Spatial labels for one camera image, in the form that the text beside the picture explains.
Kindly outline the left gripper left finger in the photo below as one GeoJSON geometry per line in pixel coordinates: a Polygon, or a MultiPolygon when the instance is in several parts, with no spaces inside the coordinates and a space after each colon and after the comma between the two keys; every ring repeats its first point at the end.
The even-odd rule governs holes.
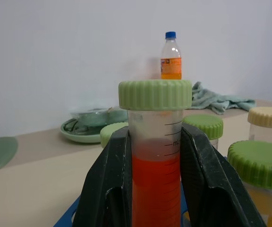
{"type": "Polygon", "coordinates": [[[116,130],[88,171],[72,227],[132,226],[132,153],[128,127],[116,130]]]}

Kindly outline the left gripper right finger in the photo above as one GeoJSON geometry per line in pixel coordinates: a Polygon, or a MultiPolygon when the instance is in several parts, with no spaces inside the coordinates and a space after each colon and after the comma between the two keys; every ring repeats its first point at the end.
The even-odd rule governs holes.
{"type": "Polygon", "coordinates": [[[186,123],[180,175],[191,227],[266,227],[235,169],[201,130],[186,123]]]}

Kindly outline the yellow-orange tube green cap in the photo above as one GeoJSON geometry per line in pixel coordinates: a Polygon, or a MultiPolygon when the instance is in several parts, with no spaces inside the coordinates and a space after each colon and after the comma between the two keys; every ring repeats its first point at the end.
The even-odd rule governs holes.
{"type": "Polygon", "coordinates": [[[272,143],[243,140],[229,146],[234,167],[267,227],[272,227],[272,143]]]}

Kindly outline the red labelled tube green cap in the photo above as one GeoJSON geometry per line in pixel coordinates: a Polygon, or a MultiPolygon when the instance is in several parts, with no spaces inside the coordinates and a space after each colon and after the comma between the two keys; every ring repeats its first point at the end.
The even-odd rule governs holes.
{"type": "Polygon", "coordinates": [[[188,80],[119,84],[132,150],[132,227],[180,227],[182,119],[191,106],[188,80]]]}

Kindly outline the red tube pale green cap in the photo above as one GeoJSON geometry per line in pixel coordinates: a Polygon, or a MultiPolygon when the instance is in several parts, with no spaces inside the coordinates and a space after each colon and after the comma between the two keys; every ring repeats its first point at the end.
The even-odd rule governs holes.
{"type": "Polygon", "coordinates": [[[105,148],[106,145],[108,144],[113,132],[128,126],[127,122],[118,122],[118,123],[113,123],[110,125],[107,125],[103,127],[100,131],[100,142],[101,142],[101,147],[105,148]]]}

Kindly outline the orange tube dark green cap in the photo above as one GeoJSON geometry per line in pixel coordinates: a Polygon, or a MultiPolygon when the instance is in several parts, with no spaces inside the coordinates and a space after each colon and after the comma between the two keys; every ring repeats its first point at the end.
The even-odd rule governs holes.
{"type": "Polygon", "coordinates": [[[207,114],[192,114],[183,118],[183,122],[195,126],[206,134],[210,143],[218,149],[219,138],[223,136],[223,120],[207,114]]]}

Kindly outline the blue test tube rack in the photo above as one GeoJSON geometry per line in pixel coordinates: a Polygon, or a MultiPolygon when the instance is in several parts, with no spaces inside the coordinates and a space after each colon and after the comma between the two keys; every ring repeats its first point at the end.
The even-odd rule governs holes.
{"type": "MultiPolygon", "coordinates": [[[[183,203],[186,203],[186,199],[185,199],[185,196],[184,196],[184,190],[183,190],[183,186],[182,186],[182,183],[181,183],[181,177],[180,177],[180,193],[181,193],[181,206],[182,206],[183,203]]],[[[74,217],[75,217],[75,213],[76,213],[76,210],[77,210],[77,206],[78,206],[79,201],[80,201],[80,196],[69,207],[69,209],[63,214],[63,216],[58,220],[58,222],[54,225],[54,227],[72,227],[73,220],[74,220],[74,217]]],[[[182,209],[180,218],[183,217],[184,212],[185,212],[185,210],[182,209]]]]}

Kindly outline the dark liquid tube cream cap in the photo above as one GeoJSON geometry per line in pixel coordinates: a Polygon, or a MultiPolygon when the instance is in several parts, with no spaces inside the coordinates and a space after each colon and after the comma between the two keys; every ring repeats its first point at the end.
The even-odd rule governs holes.
{"type": "Polygon", "coordinates": [[[254,107],[248,112],[249,140],[272,143],[272,107],[254,107]]]}

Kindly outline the pale green plate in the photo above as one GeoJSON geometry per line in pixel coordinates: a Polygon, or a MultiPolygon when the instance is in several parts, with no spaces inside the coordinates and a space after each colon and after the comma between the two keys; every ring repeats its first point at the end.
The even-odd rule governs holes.
{"type": "Polygon", "coordinates": [[[98,130],[98,133],[90,132],[86,135],[77,135],[77,134],[69,133],[68,129],[66,129],[66,126],[72,126],[73,122],[74,122],[74,119],[72,118],[61,125],[60,132],[65,138],[74,142],[78,142],[78,143],[86,143],[86,144],[101,143],[100,142],[101,130],[98,130]]]}

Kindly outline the pale green cup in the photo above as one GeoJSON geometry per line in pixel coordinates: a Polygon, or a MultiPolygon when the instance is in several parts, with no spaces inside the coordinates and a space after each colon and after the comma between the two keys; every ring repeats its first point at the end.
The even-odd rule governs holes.
{"type": "Polygon", "coordinates": [[[118,106],[79,110],[72,112],[71,115],[74,119],[73,125],[66,126],[66,129],[69,133],[77,135],[86,135],[90,132],[98,133],[98,130],[104,126],[128,121],[127,111],[118,106]]]}

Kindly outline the crumpled teal cloth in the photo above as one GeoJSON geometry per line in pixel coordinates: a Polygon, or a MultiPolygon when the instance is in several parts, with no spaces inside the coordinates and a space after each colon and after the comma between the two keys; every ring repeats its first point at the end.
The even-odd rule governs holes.
{"type": "Polygon", "coordinates": [[[193,110],[210,109],[218,115],[223,115],[228,109],[249,111],[254,107],[256,107],[256,101],[253,99],[221,95],[204,88],[201,82],[196,82],[192,87],[192,106],[190,108],[193,110]]]}

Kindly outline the orange soda bottle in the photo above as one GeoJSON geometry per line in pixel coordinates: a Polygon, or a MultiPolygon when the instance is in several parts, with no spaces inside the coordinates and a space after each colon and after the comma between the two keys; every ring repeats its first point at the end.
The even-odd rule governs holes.
{"type": "Polygon", "coordinates": [[[161,78],[182,79],[182,58],[174,31],[165,33],[165,45],[161,52],[161,78]]]}

